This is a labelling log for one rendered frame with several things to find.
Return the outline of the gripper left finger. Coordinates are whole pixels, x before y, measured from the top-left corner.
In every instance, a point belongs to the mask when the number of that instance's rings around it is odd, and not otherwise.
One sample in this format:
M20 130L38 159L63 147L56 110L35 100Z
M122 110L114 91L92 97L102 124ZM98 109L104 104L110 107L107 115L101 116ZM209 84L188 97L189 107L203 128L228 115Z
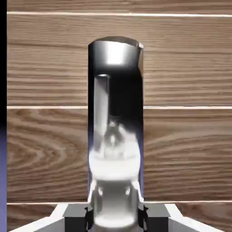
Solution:
M52 213L9 232L89 232L94 225L88 203L60 203Z

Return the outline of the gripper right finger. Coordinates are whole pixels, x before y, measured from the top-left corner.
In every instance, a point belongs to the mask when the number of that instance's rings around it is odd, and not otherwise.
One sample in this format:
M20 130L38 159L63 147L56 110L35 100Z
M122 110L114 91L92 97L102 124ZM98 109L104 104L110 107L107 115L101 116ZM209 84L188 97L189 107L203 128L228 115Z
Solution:
M145 202L138 207L140 232L224 232L190 217L173 203Z

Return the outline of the wooden cabinet door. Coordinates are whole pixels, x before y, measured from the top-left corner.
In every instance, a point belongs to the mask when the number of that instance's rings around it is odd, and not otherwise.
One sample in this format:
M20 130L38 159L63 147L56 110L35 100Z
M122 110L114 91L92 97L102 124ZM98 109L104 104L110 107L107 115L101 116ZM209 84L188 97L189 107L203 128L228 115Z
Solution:
M146 106L232 106L232 17L9 14L8 103L87 104L87 46L144 45Z
M147 200L232 200L232 109L144 110ZM7 111L7 200L87 198L87 109Z
M48 217L56 204L9 203L7 205L7 231ZM183 216L198 220L224 232L232 232L232 202L178 202Z

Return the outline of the wooden cabinet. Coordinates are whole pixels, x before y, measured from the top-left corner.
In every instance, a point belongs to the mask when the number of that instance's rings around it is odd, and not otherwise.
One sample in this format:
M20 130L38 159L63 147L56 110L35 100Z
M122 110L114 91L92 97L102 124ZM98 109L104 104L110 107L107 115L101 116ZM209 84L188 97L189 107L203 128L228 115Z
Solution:
M8 0L7 15L106 15L162 17L232 17L232 0ZM76 105L10 105L9 109L87 109ZM232 106L146 106L145 109L232 109ZM232 200L174 201L232 202ZM57 204L58 202L29 202Z

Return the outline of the curved shiny metal handle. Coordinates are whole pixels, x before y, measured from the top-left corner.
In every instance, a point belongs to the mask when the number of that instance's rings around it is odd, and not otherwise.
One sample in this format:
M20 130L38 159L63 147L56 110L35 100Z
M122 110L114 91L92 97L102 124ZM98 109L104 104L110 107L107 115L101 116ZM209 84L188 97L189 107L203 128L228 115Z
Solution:
M93 232L136 232L143 159L143 45L107 36L88 45L88 169Z

